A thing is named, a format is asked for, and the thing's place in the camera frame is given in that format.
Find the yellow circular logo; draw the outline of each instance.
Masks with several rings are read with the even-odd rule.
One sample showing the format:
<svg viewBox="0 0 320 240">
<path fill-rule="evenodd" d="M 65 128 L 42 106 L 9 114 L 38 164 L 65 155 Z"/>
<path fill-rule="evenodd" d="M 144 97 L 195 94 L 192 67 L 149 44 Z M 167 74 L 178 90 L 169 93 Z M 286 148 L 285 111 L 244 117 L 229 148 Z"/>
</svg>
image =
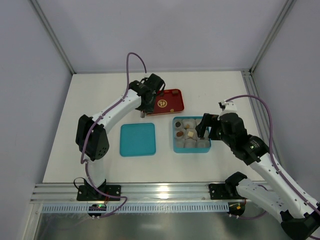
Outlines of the yellow circular logo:
<svg viewBox="0 0 320 240">
<path fill-rule="evenodd" d="M 158 101 L 158 106 L 160 108 L 165 108 L 167 106 L 167 104 L 168 104 L 167 101 L 164 100 L 164 99 L 161 99 L 161 100 Z"/>
</svg>

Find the blue tray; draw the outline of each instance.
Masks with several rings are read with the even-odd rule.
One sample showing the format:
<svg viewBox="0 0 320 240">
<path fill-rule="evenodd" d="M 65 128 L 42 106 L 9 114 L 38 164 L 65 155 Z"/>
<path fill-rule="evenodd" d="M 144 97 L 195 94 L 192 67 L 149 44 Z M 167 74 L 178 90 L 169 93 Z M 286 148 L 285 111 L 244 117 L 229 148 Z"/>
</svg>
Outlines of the blue tray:
<svg viewBox="0 0 320 240">
<path fill-rule="evenodd" d="M 120 155 L 150 156 L 156 153 L 156 131 L 153 123 L 124 124 L 120 131 Z"/>
<path fill-rule="evenodd" d="M 211 148 L 211 140 L 209 139 L 210 146 L 209 147 L 203 147 L 203 148 L 183 148 L 183 147 L 177 147 L 175 144 L 175 126 L 174 122 L 176 119 L 202 119 L 202 116 L 176 116 L 172 120 L 172 137 L 173 137 L 173 151 L 177 154 L 205 154 L 209 152 Z"/>
</svg>

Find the red tray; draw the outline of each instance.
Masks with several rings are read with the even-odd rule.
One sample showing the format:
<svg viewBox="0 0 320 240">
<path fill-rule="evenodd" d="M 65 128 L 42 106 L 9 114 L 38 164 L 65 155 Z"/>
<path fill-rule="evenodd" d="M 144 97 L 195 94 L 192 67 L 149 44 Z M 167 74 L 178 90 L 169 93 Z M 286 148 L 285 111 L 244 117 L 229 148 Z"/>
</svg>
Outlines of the red tray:
<svg viewBox="0 0 320 240">
<path fill-rule="evenodd" d="M 181 91 L 167 89 L 162 95 L 156 97 L 153 113 L 147 113 L 147 116 L 181 113 L 184 109 Z"/>
</svg>

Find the brown round object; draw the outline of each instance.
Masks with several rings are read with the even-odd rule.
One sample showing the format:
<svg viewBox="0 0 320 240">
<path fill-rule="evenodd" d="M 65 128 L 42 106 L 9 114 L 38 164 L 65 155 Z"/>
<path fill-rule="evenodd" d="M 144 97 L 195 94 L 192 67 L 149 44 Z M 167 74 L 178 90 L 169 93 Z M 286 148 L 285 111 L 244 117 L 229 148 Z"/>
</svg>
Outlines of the brown round object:
<svg viewBox="0 0 320 240">
<path fill-rule="evenodd" d="M 184 135 L 184 132 L 183 131 L 178 131 L 177 133 L 176 133 L 176 136 L 177 137 L 181 137 L 181 136 L 183 136 Z"/>
</svg>

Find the white tabletop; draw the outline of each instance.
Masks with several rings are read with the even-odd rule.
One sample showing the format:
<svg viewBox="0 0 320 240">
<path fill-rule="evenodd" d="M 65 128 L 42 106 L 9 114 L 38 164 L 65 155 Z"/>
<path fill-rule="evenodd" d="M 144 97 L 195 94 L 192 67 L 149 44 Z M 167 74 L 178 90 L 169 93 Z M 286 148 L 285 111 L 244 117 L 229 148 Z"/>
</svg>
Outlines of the white tabletop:
<svg viewBox="0 0 320 240">
<path fill-rule="evenodd" d="M 166 89 L 181 90 L 184 111 L 140 118 L 140 112 L 134 110 L 118 122 L 108 134 L 110 148 L 103 158 L 107 182 L 217 182 L 224 181 L 238 171 L 253 181 L 263 180 L 244 162 L 235 158 L 221 141 L 213 141 L 208 153 L 179 154 L 173 151 L 172 119 L 176 116 L 202 116 L 204 113 L 219 114 L 218 102 L 247 93 L 240 71 L 155 74 L 165 81 Z M 143 73 L 131 73 L 130 81 L 140 80 L 143 76 Z M 125 87 L 125 73 L 73 75 L 44 183 L 71 183 L 75 178 L 85 176 L 85 166 L 80 164 L 81 153 L 75 142 L 79 117 L 83 114 L 92 116 L 106 108 L 124 92 Z M 258 136 L 249 100 L 242 98 L 235 102 L 248 133 Z M 120 155 L 120 128 L 128 123 L 154 123 L 155 155 Z"/>
</svg>

